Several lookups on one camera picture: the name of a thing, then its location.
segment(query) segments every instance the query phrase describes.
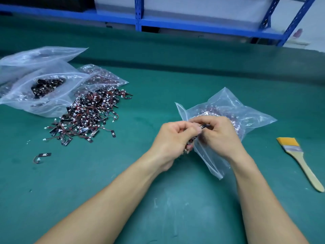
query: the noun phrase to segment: person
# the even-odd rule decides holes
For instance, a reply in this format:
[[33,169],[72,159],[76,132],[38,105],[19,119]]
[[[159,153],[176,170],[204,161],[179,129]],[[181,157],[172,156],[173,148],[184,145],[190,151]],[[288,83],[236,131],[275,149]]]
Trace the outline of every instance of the person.
[[[200,124],[210,124],[213,130]],[[231,165],[237,180],[249,244],[307,244],[284,211],[226,117],[199,116],[165,123],[152,147],[115,180],[51,228],[37,244],[113,243],[153,180],[168,170],[186,143],[202,132],[207,144]]]

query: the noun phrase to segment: tabletop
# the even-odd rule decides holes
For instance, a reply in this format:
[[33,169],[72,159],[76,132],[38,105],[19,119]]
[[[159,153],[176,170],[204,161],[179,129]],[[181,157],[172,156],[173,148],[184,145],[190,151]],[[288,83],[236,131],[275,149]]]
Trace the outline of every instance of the tabletop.
[[[88,47],[71,63],[93,63],[129,81],[116,132],[64,147],[52,119],[0,106],[1,243],[33,243],[148,150],[161,124],[229,88],[245,105],[278,119],[243,144],[311,244],[325,239],[325,194],[308,182],[277,137],[295,137],[325,184],[325,56],[316,51],[217,42],[0,16],[0,56],[41,46]],[[51,152],[41,164],[33,158]],[[116,243],[246,243],[234,175],[218,180],[194,152],[161,174]]]

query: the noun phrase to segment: person's right hand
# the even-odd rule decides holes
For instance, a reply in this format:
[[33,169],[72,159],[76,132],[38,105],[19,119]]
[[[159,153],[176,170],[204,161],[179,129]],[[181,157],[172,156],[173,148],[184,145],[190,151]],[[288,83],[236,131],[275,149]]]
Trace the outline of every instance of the person's right hand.
[[229,160],[237,160],[247,154],[234,126],[225,116],[202,115],[190,119],[189,122],[210,124],[213,130],[204,128],[203,138],[220,156]]

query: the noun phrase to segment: brush handle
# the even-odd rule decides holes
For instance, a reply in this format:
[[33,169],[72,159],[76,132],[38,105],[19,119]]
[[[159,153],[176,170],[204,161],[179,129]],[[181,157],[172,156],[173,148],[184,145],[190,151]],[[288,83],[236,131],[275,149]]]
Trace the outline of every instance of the brush handle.
[[320,183],[320,181],[317,179],[317,177],[314,175],[314,173],[311,171],[311,169],[308,167],[306,164],[306,161],[304,160],[304,153],[301,151],[287,151],[291,156],[293,156],[297,162],[300,164],[301,168],[303,169],[304,173],[306,174],[308,180],[311,182],[313,187],[319,191],[319,192],[324,192],[325,189]]

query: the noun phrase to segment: brush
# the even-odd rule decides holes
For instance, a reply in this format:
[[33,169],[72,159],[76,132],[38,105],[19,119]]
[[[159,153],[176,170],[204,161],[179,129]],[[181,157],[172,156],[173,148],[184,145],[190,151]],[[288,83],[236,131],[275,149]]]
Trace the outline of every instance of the brush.
[[303,169],[304,173],[306,174],[308,180],[311,182],[313,187],[319,191],[324,192],[325,189],[320,183],[320,181],[317,179],[317,177],[314,175],[314,173],[311,171],[311,169],[308,167],[304,160],[304,153],[303,150],[300,148],[300,145],[296,141],[295,138],[277,138],[280,145],[282,145],[283,149],[286,151],[286,153],[290,154],[295,160],[297,160],[298,164]]

